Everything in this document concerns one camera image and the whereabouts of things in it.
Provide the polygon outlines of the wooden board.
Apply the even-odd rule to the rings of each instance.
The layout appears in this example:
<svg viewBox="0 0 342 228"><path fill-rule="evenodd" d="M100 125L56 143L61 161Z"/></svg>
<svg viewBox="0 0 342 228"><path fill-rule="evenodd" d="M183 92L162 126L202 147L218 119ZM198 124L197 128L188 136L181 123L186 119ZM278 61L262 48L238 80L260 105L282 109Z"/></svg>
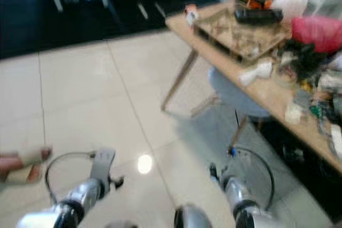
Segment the wooden board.
<svg viewBox="0 0 342 228"><path fill-rule="evenodd" d="M253 64L270 55L291 37L291 27L279 21L248 25L237 21L235 13L232 9L222 9L194 21L193 30L243 64Z"/></svg>

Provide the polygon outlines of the grey blue chair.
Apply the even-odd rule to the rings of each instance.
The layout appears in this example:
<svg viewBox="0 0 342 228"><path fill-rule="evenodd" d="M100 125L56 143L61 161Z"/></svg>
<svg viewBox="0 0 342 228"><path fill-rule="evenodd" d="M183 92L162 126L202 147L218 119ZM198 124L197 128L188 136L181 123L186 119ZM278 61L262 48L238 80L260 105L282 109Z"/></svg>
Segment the grey blue chair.
<svg viewBox="0 0 342 228"><path fill-rule="evenodd" d="M257 102L250 98L249 95L244 93L242 89L225 77L225 75L215 67L208 70L208 81L213 88L214 94L192 109L191 117L200 115L208 108L219 104L224 104L233 108L236 115L242 113L244 116L237 121L237 130L227 149L229 153L232 153L247 120L255 118L258 123L257 128L259 129L264 120L271 118L271 114L266 109L259 106Z"/></svg>

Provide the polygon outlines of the black cabinet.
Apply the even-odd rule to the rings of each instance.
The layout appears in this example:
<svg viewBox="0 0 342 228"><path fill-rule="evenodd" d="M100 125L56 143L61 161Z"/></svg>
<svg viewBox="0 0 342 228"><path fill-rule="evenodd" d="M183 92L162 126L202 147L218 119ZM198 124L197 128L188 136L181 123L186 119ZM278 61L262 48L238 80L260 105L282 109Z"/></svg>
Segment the black cabinet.
<svg viewBox="0 0 342 228"><path fill-rule="evenodd" d="M251 118L256 131L333 223L342 222L342 172L274 119Z"/></svg>

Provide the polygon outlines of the clear white plastic bag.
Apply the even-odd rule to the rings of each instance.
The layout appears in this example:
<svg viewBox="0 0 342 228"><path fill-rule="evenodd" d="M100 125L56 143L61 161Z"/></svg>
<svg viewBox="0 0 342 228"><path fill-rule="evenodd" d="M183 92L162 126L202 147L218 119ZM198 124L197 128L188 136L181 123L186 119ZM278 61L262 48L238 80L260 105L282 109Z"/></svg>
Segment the clear white plastic bag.
<svg viewBox="0 0 342 228"><path fill-rule="evenodd" d="M270 8L279 10L283 15L282 23L291 23L293 18L305 14L308 0L273 0Z"/></svg>

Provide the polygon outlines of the black tangled gear pile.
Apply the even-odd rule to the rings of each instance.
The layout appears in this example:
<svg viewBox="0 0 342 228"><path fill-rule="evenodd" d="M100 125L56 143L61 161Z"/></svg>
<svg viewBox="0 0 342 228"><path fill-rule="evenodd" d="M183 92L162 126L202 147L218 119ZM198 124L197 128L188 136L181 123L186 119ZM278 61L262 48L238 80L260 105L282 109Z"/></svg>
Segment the black tangled gear pile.
<svg viewBox="0 0 342 228"><path fill-rule="evenodd" d="M315 52L315 43L303 43L289 38L281 50L278 71L297 82L313 76L327 59L327 54Z"/></svg>

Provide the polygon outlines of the light wooden table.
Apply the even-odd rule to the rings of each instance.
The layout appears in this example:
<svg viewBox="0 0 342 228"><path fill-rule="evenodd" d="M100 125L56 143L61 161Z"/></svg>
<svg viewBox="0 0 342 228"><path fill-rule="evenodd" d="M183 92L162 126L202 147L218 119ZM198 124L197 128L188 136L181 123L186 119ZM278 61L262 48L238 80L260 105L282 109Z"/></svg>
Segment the light wooden table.
<svg viewBox="0 0 342 228"><path fill-rule="evenodd" d="M325 116L317 118L311 111L311 99L321 98L323 96L322 89L312 88L313 91L309 99L302 105L304 111L300 121L294 123L293 119L288 118L288 107L294 104L299 86L286 87L283 82L273 77L259 79L250 85L242 86L239 81L239 74L246 71L246 68L198 36L195 33L195 28L186 22L183 12L168 16L165 19L165 24L171 32L180 37L191 48L191 51L176 75L173 85L164 96L160 106L161 111L166 110L168 102L176 94L178 87L183 83L196 59L202 57L224 74L232 84L238 86L241 92L265 108L271 116L297 136L308 149L342 175L342 127L339 133L333 133L334 124L326 120Z"/></svg>

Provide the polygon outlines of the dark floor carpet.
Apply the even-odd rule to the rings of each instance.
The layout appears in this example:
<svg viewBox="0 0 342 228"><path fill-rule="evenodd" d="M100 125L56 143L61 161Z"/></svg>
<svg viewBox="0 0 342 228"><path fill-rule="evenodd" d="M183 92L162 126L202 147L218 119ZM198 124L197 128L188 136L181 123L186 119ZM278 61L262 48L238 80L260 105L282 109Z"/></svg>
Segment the dark floor carpet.
<svg viewBox="0 0 342 228"><path fill-rule="evenodd" d="M0 0L2 59L34 54L76 43L125 37L165 27L166 16L188 4L219 0Z"/></svg>

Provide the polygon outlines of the person's sandalled foot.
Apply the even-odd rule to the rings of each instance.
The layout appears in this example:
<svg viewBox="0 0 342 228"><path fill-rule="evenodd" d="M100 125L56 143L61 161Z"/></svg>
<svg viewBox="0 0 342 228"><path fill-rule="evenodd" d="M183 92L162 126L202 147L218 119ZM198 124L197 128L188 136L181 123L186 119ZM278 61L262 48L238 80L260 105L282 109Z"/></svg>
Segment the person's sandalled foot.
<svg viewBox="0 0 342 228"><path fill-rule="evenodd" d="M0 153L0 167L3 170L22 169L33 164L40 164L47 161L52 153L53 148L48 146Z"/></svg>
<svg viewBox="0 0 342 228"><path fill-rule="evenodd" d="M16 170L10 170L1 183L10 186L34 184L41 180L42 169L39 165L26 166Z"/></svg>

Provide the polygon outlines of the pink plastic bag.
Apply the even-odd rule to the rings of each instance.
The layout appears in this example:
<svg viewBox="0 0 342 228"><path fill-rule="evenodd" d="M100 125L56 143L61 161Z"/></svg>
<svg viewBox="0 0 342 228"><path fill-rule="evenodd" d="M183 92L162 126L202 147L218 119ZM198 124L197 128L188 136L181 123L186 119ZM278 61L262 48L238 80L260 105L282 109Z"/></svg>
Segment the pink plastic bag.
<svg viewBox="0 0 342 228"><path fill-rule="evenodd" d="M332 54L342 49L342 20L328 17L298 17L291 20L292 38L301 43L312 43L321 54Z"/></svg>

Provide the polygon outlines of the white bottle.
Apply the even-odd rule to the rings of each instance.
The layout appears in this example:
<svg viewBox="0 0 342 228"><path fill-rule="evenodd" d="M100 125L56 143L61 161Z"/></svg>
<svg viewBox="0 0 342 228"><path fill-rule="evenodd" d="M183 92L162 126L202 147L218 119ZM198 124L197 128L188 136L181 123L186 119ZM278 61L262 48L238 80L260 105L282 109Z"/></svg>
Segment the white bottle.
<svg viewBox="0 0 342 228"><path fill-rule="evenodd" d="M272 73L272 62L265 61L260 62L259 64L255 65L252 68L246 69L239 73L239 83L246 87L250 85L252 82L256 81L257 79L267 79L271 77Z"/></svg>

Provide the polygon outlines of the black orange remote controller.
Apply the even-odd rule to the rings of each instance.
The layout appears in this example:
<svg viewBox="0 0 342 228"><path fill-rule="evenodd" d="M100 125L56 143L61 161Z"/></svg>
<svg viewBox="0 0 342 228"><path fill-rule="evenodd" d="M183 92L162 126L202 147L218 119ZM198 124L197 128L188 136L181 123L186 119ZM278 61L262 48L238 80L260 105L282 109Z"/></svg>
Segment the black orange remote controller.
<svg viewBox="0 0 342 228"><path fill-rule="evenodd" d="M235 0L234 16L245 25L273 25L283 21L283 11L273 8L274 0Z"/></svg>

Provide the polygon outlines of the small orange white box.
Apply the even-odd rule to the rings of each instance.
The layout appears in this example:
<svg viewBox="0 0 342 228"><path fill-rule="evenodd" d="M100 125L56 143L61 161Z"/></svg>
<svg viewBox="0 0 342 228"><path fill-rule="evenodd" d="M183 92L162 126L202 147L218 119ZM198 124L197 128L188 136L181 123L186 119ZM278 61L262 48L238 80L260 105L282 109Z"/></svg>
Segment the small orange white box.
<svg viewBox="0 0 342 228"><path fill-rule="evenodd" d="M198 6L195 4L188 4L185 6L185 19L188 25L192 26L199 18Z"/></svg>

